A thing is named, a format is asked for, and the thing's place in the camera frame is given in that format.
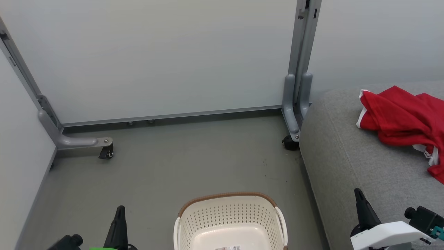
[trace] white laundry basket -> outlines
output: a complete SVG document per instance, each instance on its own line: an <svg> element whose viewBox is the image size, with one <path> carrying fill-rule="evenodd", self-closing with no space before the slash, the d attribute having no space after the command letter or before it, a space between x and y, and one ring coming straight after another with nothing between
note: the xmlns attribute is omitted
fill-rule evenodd
<svg viewBox="0 0 444 250"><path fill-rule="evenodd" d="M281 210L261 193L191 200L174 225L174 250L287 250L287 242Z"/></svg>

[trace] whiteboard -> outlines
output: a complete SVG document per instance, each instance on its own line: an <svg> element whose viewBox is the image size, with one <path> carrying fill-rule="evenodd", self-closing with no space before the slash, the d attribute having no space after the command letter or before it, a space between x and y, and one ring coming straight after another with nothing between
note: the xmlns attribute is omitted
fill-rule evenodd
<svg viewBox="0 0 444 250"><path fill-rule="evenodd" d="M0 242L15 249L56 146L2 51L0 92Z"/></svg>
<svg viewBox="0 0 444 250"><path fill-rule="evenodd" d="M308 71L329 89L444 79L444 1L324 0Z"/></svg>
<svg viewBox="0 0 444 250"><path fill-rule="evenodd" d="M296 0L3 0L60 122L281 105Z"/></svg>

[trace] label sticker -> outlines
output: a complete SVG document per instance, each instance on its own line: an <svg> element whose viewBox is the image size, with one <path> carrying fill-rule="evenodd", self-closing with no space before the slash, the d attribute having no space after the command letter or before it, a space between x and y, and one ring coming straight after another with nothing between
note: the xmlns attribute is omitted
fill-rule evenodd
<svg viewBox="0 0 444 250"><path fill-rule="evenodd" d="M226 246L226 247L216 248L215 250L241 250L241 246Z"/></svg>

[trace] sofa cushion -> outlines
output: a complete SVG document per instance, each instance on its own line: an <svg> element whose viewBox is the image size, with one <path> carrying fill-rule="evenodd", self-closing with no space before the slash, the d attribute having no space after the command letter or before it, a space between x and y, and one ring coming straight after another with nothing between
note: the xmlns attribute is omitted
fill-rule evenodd
<svg viewBox="0 0 444 250"><path fill-rule="evenodd" d="M442 81L396 85L415 95L428 93L444 99ZM411 146L384 145L376 132L356 126L362 110L359 90L380 93L391 86L327 92L313 102L303 122L301 153L332 250L352 249L350 232L358 223L353 192L357 187L383 223L408 222L404 211L410 206L444 216L444 185L427 172L424 154ZM413 248L444 249L444 242L419 241Z"/></svg>

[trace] caster wheel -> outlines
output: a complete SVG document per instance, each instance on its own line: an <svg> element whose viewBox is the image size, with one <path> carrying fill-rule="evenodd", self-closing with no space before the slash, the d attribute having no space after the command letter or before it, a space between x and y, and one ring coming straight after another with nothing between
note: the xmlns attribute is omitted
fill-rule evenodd
<svg viewBox="0 0 444 250"><path fill-rule="evenodd" d="M282 143L284 144L284 147L286 150L295 151L299 149L299 142L295 142L291 139L291 136L287 135L283 140Z"/></svg>
<svg viewBox="0 0 444 250"><path fill-rule="evenodd" d="M114 156L114 146L103 147L100 152L99 159L111 159Z"/></svg>

